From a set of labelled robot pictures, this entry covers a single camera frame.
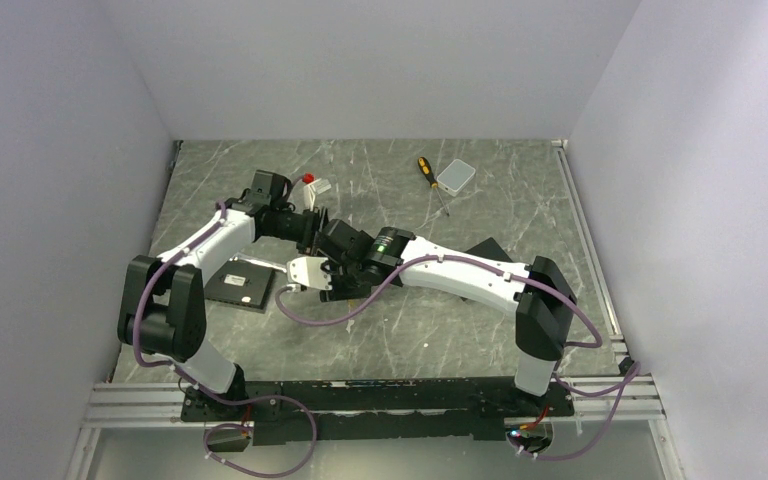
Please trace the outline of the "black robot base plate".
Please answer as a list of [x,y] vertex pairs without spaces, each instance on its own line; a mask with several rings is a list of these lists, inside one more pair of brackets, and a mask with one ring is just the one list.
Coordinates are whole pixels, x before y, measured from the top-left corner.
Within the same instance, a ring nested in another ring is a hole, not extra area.
[[320,441],[469,437],[501,441],[516,422],[571,417],[570,394],[551,384],[534,396],[510,376],[349,381],[250,381],[252,405],[217,402],[189,387],[185,423],[248,420],[256,446]]

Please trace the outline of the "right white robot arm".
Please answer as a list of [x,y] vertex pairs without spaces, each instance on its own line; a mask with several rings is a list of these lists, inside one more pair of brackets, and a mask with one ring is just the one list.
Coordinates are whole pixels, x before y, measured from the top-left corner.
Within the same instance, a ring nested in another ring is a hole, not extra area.
[[554,261],[542,256],[529,264],[487,259],[394,227],[371,237],[341,220],[330,221],[313,248],[328,258],[334,274],[326,301],[364,298],[393,284],[439,290],[513,317],[519,356],[512,404],[524,415],[548,404],[549,383],[577,304]]

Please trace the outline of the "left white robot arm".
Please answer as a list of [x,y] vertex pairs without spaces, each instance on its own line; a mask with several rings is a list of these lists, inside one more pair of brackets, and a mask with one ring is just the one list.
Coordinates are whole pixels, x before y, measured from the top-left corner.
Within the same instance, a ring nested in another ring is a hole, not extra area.
[[143,368],[165,367],[208,395],[208,407],[224,420],[247,406],[243,369],[207,338],[205,284],[235,254],[262,237],[313,249],[328,212],[298,209],[290,201],[295,181],[269,171],[255,172],[237,198],[217,202],[215,212],[178,246],[157,257],[138,255],[128,264],[117,336],[131,346]]

